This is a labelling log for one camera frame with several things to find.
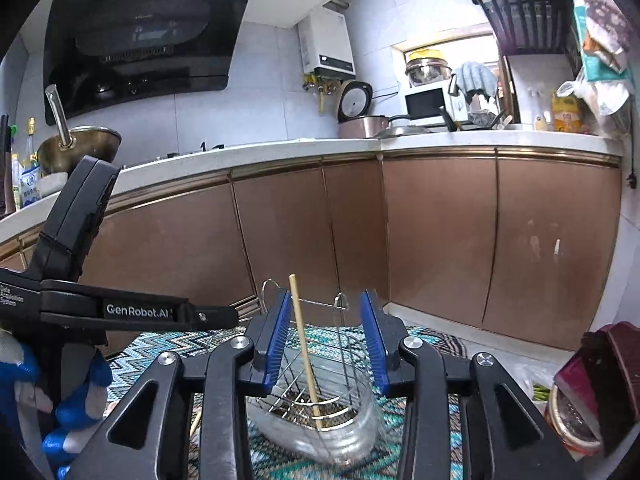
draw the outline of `zigzag patterned mat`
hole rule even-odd
[[[321,328],[310,329],[314,336],[332,338],[335,333]],[[343,329],[349,336],[364,339],[361,328]],[[445,333],[424,327],[410,327],[409,334],[418,336],[435,346],[440,352],[466,357],[462,342]],[[183,357],[210,351],[233,336],[240,335],[244,328],[219,332],[199,333],[143,333],[120,356],[111,362],[113,384],[109,388],[109,401],[121,399],[140,374],[151,364],[156,356],[165,350],[174,350]],[[290,338],[287,347],[296,348],[296,338]],[[196,396],[194,404],[202,402]],[[379,398],[386,428],[389,434],[402,434],[404,427],[404,399]],[[450,442],[451,442],[451,480],[462,480],[462,434],[460,433],[460,415],[456,397],[449,397]],[[249,424],[249,445],[251,449],[254,475],[264,480],[338,480],[366,479],[393,480],[396,478],[400,443],[398,439],[380,439],[370,456],[347,468],[332,467],[301,458],[273,445],[262,436],[253,424]],[[198,447],[191,444],[189,460],[189,479],[198,478]]]

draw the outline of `gray towel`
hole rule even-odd
[[[454,72],[456,86],[470,103],[474,95],[495,97],[498,93],[498,78],[482,63],[467,61]]]

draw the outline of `bottle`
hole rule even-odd
[[[36,119],[30,117],[27,121],[27,153],[25,159],[22,161],[22,170],[28,171],[35,168],[38,165],[38,157],[33,149],[33,134],[36,131]]]
[[[569,134],[577,134],[582,127],[580,120],[580,107],[578,99],[569,95],[567,97],[558,97],[553,94],[551,101],[551,109],[556,122],[556,130]]]
[[[12,189],[14,190],[15,210],[20,211],[22,200],[20,198],[20,176],[22,174],[22,165],[18,160],[18,154],[11,154],[11,180]]]
[[[536,131],[545,132],[548,130],[548,124],[546,124],[544,109],[542,101],[540,99],[540,92],[531,89],[531,114],[533,116],[533,129]]]

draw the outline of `power cord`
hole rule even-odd
[[[393,95],[398,95],[400,92],[393,92],[391,94],[384,94],[384,95],[376,95],[375,97],[372,97],[372,99],[380,99],[381,97],[391,97]]]
[[[631,97],[630,98],[630,115],[631,115],[631,120],[630,120],[630,124],[629,124],[629,132],[631,133],[631,173],[629,173],[629,176],[626,178],[626,182],[628,183],[629,187],[631,189],[637,189],[638,188],[638,177],[636,176],[636,133],[634,131],[634,119],[635,119],[635,113],[634,110],[636,108],[636,100]]]

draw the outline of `black shelf rack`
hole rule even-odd
[[[472,1],[484,10],[503,55],[567,54],[580,70],[572,0]]]

